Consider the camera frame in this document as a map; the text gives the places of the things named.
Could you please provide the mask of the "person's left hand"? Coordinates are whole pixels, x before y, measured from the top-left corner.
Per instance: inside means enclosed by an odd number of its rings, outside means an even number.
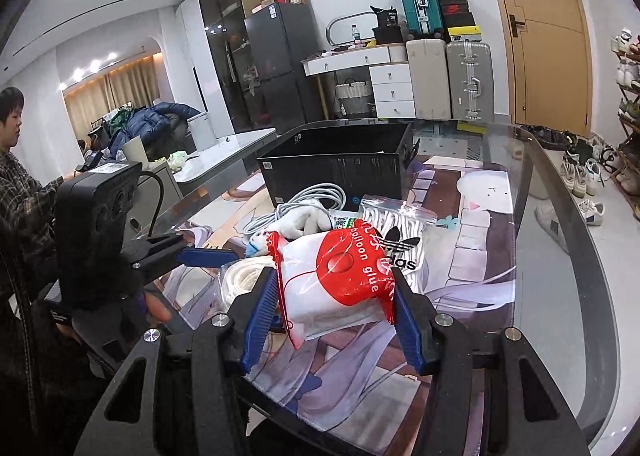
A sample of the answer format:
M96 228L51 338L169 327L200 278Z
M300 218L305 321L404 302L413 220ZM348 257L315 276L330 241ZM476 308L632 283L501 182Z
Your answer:
M134 315L144 329L155 328L171 321L172 315L162 300L144 289L134 296Z

